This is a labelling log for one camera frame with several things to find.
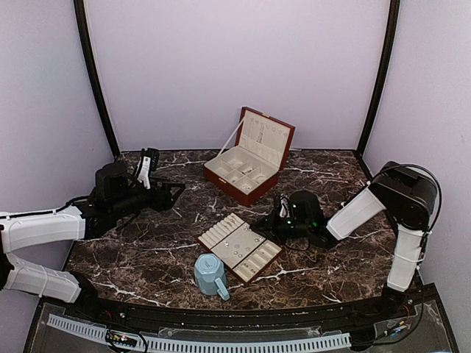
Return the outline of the red jewelry tray insert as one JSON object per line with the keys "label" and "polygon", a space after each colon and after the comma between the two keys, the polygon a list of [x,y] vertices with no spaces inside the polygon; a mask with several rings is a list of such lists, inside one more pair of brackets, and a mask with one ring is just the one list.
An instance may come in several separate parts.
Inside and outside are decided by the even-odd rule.
{"label": "red jewelry tray insert", "polygon": [[215,254],[242,283],[253,282],[282,252],[282,248],[253,232],[231,213],[203,232],[197,241]]}

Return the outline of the red wooden jewelry box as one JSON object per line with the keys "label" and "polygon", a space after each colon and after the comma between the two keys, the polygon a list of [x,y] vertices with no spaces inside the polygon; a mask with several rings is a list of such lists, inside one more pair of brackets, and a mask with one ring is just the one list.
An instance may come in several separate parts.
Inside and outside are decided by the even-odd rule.
{"label": "red wooden jewelry box", "polygon": [[244,206],[254,204],[273,188],[284,169],[295,127],[258,112],[241,108],[232,133],[235,145],[224,145],[203,166],[204,177]]}

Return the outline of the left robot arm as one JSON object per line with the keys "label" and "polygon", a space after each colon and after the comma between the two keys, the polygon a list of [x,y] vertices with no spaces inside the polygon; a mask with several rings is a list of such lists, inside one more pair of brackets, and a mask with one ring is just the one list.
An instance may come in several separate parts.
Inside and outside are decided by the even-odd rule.
{"label": "left robot arm", "polygon": [[138,167],[138,175],[131,174],[122,161],[109,163],[96,172],[89,196],[79,196],[54,210],[2,214],[1,289],[74,303],[86,319],[99,320],[104,305],[83,274],[47,268],[14,252],[62,240],[96,239],[120,220],[134,218],[144,209],[170,210],[185,185],[152,177],[152,169],[149,160]]}

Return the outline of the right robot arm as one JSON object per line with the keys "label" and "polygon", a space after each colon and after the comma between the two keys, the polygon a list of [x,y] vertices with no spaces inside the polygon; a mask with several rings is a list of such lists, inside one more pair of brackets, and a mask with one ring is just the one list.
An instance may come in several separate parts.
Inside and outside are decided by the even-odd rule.
{"label": "right robot arm", "polygon": [[331,217],[324,215],[317,195],[300,190],[289,197],[279,196],[270,214],[250,228],[276,243],[305,238],[318,248],[331,249],[386,211],[397,224],[397,242],[386,280],[391,291],[376,301],[375,312],[390,319],[404,306],[401,293],[408,290],[423,261],[441,206],[442,189],[430,171],[419,165],[389,161]]}

